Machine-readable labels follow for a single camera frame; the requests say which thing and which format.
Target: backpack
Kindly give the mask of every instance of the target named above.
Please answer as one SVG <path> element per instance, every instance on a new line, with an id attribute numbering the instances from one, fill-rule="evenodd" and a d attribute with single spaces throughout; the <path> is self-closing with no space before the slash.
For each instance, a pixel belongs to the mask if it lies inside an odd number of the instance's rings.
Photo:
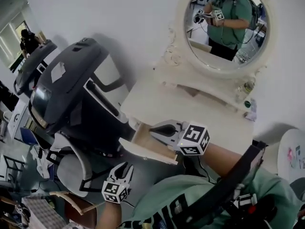
<path id="1" fill-rule="evenodd" d="M 249 0 L 251 7 L 252 7 L 252 20 L 250 22 L 250 25 L 248 27 L 248 29 L 255 31 L 256 27 L 257 27 L 257 23 L 258 23 L 258 18 L 260 17 L 259 14 L 259 8 L 257 7 L 257 5 L 253 2 L 253 0 Z"/>
<path id="2" fill-rule="evenodd" d="M 252 7 L 252 20 L 250 22 L 250 25 L 248 29 L 254 31 L 256 29 L 257 23 L 258 23 L 258 18 L 260 17 L 260 12 L 259 8 L 257 5 L 253 2 L 253 0 L 249 0 L 251 7 Z"/>

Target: person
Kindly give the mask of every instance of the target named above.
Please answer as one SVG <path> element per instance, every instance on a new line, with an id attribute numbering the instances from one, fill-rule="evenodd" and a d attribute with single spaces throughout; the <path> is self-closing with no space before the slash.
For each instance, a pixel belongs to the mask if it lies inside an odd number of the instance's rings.
<path id="1" fill-rule="evenodd" d="M 226 176 L 240 158 L 241 155 L 213 144 L 209 144 L 204 155 L 200 157 L 220 177 Z M 266 195 L 274 196 L 277 214 L 270 222 L 272 228 L 288 229 L 293 227 L 301 202 L 288 182 L 263 168 L 259 168 L 254 179 L 253 175 L 249 173 L 243 184 L 249 185 L 242 192 L 242 195 L 255 193 L 258 201 Z M 132 218 L 123 223 L 121 222 L 121 205 L 106 202 L 96 229 L 176 228 L 169 208 L 172 208 L 173 204 L 176 205 L 178 200 L 180 204 L 189 206 L 213 186 L 206 179 L 197 176 L 179 175 L 167 178 L 154 185 L 140 199 L 132 213 Z M 204 228 L 223 228 L 229 218 L 229 215 L 224 212 L 216 217 L 211 225 Z"/>
<path id="2" fill-rule="evenodd" d="M 27 60 L 28 54 L 33 53 L 42 43 L 43 41 L 39 37 L 35 36 L 34 33 L 28 31 L 27 29 L 23 29 L 21 31 L 20 47 L 25 60 Z M 45 61 L 42 61 L 41 63 L 44 67 L 48 66 Z"/>
<path id="3" fill-rule="evenodd" d="M 204 7 L 205 13 L 221 10 L 224 19 L 207 19 L 211 54 L 232 61 L 242 47 L 245 30 L 252 20 L 249 0 L 210 0 Z"/>

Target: cable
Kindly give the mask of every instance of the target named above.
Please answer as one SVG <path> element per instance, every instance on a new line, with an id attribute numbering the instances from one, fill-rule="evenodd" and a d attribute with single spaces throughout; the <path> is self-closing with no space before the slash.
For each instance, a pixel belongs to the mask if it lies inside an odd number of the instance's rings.
<path id="1" fill-rule="evenodd" d="M 208 175 L 209 183 L 211 183 L 211 184 L 213 184 L 213 185 L 216 185 L 216 181 L 214 181 L 214 180 L 210 177 L 209 173 L 206 171 L 206 169 L 205 169 L 205 168 L 203 167 L 203 165 L 201 164 L 201 162 L 200 162 L 200 157 L 199 157 L 199 156 L 198 156 L 198 162 L 199 162 L 200 168 L 201 168 L 202 170 L 204 170 L 205 173 Z"/>
<path id="2" fill-rule="evenodd" d="M 130 202 L 128 202 L 128 201 L 126 201 L 126 200 L 123 200 L 122 202 L 125 203 L 125 204 L 128 204 L 130 207 L 133 207 L 133 208 L 134 208 L 134 206 L 133 206 Z"/>
<path id="3" fill-rule="evenodd" d="M 44 191 L 44 192 L 49 192 L 49 191 L 47 191 L 47 190 L 45 190 L 45 189 L 42 189 L 41 186 L 40 186 L 41 183 L 47 182 L 47 181 L 51 181 L 51 180 L 43 180 L 43 181 L 40 181 L 40 182 L 38 183 L 38 188 L 37 188 L 37 189 L 24 190 L 24 191 L 25 191 L 25 192 L 36 193 L 39 189 L 41 189 L 41 190 Z M 55 181 L 52 181 L 52 182 L 58 187 L 59 191 L 61 191 L 61 188 L 60 188 L 60 186 L 58 185 L 58 183 L 55 182 Z"/>
<path id="4" fill-rule="evenodd" d="M 197 27 L 196 29 L 192 29 L 192 32 L 193 32 L 193 31 L 196 31 L 196 30 L 198 30 L 198 29 L 200 29 L 200 27 Z"/>
<path id="5" fill-rule="evenodd" d="M 236 1 L 234 1 L 234 0 L 232 0 L 232 3 L 233 3 L 233 5 L 232 5 L 232 8 L 231 8 L 231 19 L 233 20 L 233 8 L 235 8 L 236 7 Z M 254 31 L 253 31 L 253 33 L 252 33 L 252 36 L 251 36 L 251 38 L 249 39 L 249 41 L 247 41 L 247 42 L 244 42 L 244 41 L 240 41 L 238 38 L 237 38 L 237 35 L 236 35 L 236 33 L 235 33 L 235 29 L 233 29 L 233 28 L 231 28 L 232 29 L 232 32 L 233 32 L 233 36 L 235 37 L 235 39 L 238 41 L 238 43 L 241 43 L 241 44 L 248 44 L 250 41 L 251 41 L 251 39 L 253 38 L 253 36 L 254 36 Z M 224 35 L 224 28 L 222 28 L 222 35 L 221 35 L 221 42 L 223 43 L 223 45 L 225 45 L 225 46 L 234 46 L 234 45 L 237 45 L 238 43 L 230 43 L 230 44 L 225 44 L 224 43 L 224 41 L 223 41 L 223 35 Z"/>
<path id="6" fill-rule="evenodd" d="M 202 24 L 200 23 L 200 26 L 201 26 L 201 28 L 203 29 L 203 31 L 205 32 L 205 33 L 208 33 L 208 32 L 206 32 L 205 30 L 204 30 L 204 28 L 202 27 Z"/>

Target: wooden board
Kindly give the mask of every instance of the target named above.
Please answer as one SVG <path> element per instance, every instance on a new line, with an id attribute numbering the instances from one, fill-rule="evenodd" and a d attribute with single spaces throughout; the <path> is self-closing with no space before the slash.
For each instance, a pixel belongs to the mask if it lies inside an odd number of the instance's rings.
<path id="1" fill-rule="evenodd" d="M 132 143 L 175 160 L 177 156 L 176 153 L 163 143 L 154 139 L 149 133 L 150 128 L 150 125 L 142 123 L 139 127 L 139 131 L 135 134 Z"/>

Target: small bottle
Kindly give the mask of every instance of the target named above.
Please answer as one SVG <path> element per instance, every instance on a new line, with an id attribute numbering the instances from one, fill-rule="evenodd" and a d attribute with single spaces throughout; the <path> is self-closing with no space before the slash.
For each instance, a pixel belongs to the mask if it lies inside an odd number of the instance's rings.
<path id="1" fill-rule="evenodd" d="M 241 103 L 246 99 L 250 92 L 254 89 L 255 83 L 252 80 L 249 80 L 245 84 L 239 86 L 236 89 L 236 101 Z"/>

